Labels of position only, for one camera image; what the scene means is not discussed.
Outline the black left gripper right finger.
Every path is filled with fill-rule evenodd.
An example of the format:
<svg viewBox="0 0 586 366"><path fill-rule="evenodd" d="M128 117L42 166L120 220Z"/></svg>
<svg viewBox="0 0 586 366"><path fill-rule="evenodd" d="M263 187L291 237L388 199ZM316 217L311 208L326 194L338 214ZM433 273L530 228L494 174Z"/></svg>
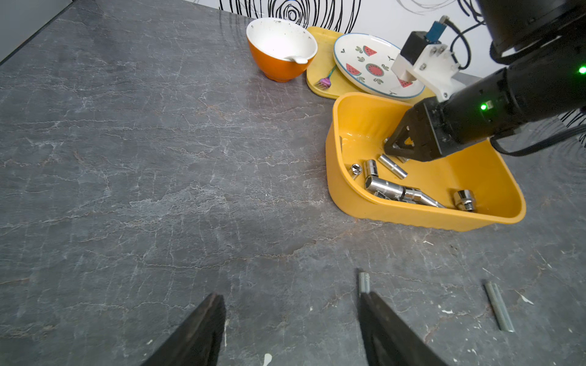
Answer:
<svg viewBox="0 0 586 366"><path fill-rule="evenodd" d="M369 365L447 366L375 292L360 294L358 319Z"/></svg>

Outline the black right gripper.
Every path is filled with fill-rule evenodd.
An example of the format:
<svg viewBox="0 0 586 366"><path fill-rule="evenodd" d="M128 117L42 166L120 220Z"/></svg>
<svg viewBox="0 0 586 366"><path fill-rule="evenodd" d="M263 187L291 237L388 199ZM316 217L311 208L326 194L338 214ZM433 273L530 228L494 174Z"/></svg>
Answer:
<svg viewBox="0 0 586 366"><path fill-rule="evenodd" d="M388 155L430 162L462 149L458 122L436 97L418 102L408 110L384 143Z"/></svg>

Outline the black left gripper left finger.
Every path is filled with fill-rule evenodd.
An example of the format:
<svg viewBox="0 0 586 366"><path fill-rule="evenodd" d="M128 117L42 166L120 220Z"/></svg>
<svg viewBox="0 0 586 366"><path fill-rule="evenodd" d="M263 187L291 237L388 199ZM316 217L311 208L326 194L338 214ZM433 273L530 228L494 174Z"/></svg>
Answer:
<svg viewBox="0 0 586 366"><path fill-rule="evenodd" d="M142 365L217 365L225 320L224 297L209 294Z"/></svg>

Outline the thin chrome socket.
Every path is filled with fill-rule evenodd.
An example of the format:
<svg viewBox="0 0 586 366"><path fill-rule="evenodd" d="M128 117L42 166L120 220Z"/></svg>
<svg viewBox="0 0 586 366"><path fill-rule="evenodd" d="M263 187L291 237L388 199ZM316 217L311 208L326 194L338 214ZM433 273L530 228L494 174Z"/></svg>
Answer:
<svg viewBox="0 0 586 366"><path fill-rule="evenodd" d="M358 273L358 290L360 294L369 294L371 292L369 273L365 271Z"/></svg>
<svg viewBox="0 0 586 366"><path fill-rule="evenodd" d="M494 282L484 283L485 291L488 295L491 307L499 329L503 332L515 332L510 314L502 297L499 286Z"/></svg>

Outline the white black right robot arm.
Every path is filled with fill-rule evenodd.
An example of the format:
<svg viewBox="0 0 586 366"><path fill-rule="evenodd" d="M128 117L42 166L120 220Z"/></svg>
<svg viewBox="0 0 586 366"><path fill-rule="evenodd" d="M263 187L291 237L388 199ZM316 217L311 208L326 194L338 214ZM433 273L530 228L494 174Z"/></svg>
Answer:
<svg viewBox="0 0 586 366"><path fill-rule="evenodd" d="M433 96L407 110L384 150L429 162L482 140L498 147L529 122L585 106L583 1L481 1L500 70L471 85L455 80L460 65L440 35L448 18L414 31L392 65L402 81L420 81Z"/></svg>

